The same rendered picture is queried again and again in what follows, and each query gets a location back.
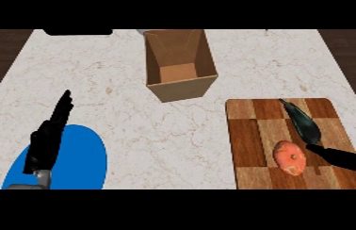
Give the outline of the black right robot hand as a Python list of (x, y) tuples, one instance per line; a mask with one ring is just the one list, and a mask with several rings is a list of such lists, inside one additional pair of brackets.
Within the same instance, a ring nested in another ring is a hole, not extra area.
[(324, 148), (316, 144), (307, 144), (306, 148), (318, 154), (333, 166), (356, 171), (356, 153)]

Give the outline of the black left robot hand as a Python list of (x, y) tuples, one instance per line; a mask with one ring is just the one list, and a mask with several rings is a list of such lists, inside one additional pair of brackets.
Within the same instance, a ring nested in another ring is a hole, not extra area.
[(62, 131), (73, 107), (71, 91), (67, 90), (59, 98), (50, 119), (42, 123), (37, 131), (31, 134), (31, 144), (22, 171), (25, 174), (53, 169), (59, 155)]

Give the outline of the wooden cutting board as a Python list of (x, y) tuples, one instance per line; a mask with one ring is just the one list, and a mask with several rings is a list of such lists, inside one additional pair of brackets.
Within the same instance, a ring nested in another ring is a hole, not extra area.
[[(238, 189), (356, 189), (356, 171), (331, 165), (306, 149), (306, 143), (278, 99), (229, 99), (226, 123)], [(299, 175), (284, 172), (275, 149), (291, 143), (304, 161)]]

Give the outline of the open cardboard box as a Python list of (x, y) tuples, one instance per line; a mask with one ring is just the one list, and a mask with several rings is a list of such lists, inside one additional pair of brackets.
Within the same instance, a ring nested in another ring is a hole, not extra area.
[(203, 29), (148, 30), (146, 86), (163, 103), (203, 97), (219, 77)]

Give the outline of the blue round plate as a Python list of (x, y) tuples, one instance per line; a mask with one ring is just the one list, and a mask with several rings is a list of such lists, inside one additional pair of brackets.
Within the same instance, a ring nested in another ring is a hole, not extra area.
[[(33, 188), (34, 174), (25, 174), (25, 159), (31, 145), (9, 169), (2, 189), (11, 185)], [(102, 189), (107, 181), (107, 147), (96, 132), (81, 125), (67, 125), (61, 133), (59, 156), (52, 169), (50, 189)]]

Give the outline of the black appliance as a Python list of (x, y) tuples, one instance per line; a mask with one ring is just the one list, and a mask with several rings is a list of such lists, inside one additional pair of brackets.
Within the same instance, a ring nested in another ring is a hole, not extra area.
[(92, 36), (92, 35), (111, 35), (112, 29), (43, 29), (50, 36)]

